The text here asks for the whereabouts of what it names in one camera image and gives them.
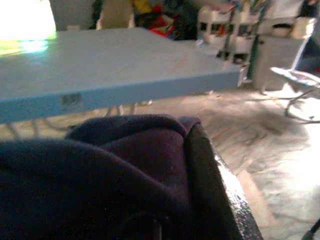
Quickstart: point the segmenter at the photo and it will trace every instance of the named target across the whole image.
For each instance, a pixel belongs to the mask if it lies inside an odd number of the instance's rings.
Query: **dark purple cloth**
[[[1,143],[0,239],[64,238],[102,208],[111,219],[112,201],[123,209],[136,201],[187,224],[184,138],[195,123],[167,115],[95,118],[66,139]]]

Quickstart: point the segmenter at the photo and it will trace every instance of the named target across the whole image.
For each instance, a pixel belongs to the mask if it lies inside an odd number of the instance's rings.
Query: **clutter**
[[[235,8],[234,4],[231,3],[220,3],[214,7],[214,10],[219,11],[222,14],[229,13],[232,9]]]
[[[211,7],[204,6],[198,13],[198,35],[203,37],[207,44],[213,48],[222,49],[227,39],[228,30],[226,26],[230,20],[231,12],[227,11],[233,7],[230,4]]]
[[[151,13],[153,10],[149,0],[133,0],[133,6],[137,14]]]
[[[235,11],[232,25],[234,32],[230,41],[229,51],[234,54],[250,54],[258,28],[260,14],[249,11]]]
[[[143,27],[150,32],[172,40],[184,40],[186,25],[184,19],[178,14],[159,11],[144,13],[135,17],[137,27]]]

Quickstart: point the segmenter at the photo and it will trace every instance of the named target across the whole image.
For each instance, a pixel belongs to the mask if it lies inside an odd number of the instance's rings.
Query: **table leg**
[[[65,127],[65,126],[57,126],[55,124],[53,124],[49,119],[47,118],[43,118],[43,122],[50,128],[57,130],[57,131],[61,131],[61,132],[65,132],[65,131],[69,131],[70,127]]]
[[[112,109],[114,109],[114,108],[113,107],[108,107],[108,110],[106,111],[106,114],[103,117],[105,118],[105,117],[111,116]]]
[[[36,139],[39,139],[40,138],[40,129],[39,129],[38,121],[37,120],[32,120],[31,124],[32,124],[32,128],[33,128],[34,137]]]
[[[15,139],[21,140],[22,135],[19,132],[19,129],[17,128],[17,125],[15,123],[6,123],[6,127],[9,129],[9,131],[12,133]]]
[[[130,105],[130,114],[135,115],[137,111],[137,103]]]
[[[116,113],[117,113],[119,116],[123,116],[123,115],[125,114],[125,111],[124,111],[124,108],[123,108],[122,105],[116,107]]]

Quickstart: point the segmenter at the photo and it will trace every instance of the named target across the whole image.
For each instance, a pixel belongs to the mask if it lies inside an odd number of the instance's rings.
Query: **window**
[[[43,50],[55,36],[49,0],[0,0],[0,56]]]

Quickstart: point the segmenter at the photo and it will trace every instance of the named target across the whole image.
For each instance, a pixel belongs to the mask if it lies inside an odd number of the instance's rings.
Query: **wall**
[[[88,29],[92,25],[92,3],[95,0],[50,0],[56,29],[64,31],[68,25]]]
[[[303,1],[304,0],[273,0],[266,17],[271,19],[295,17],[298,15]]]

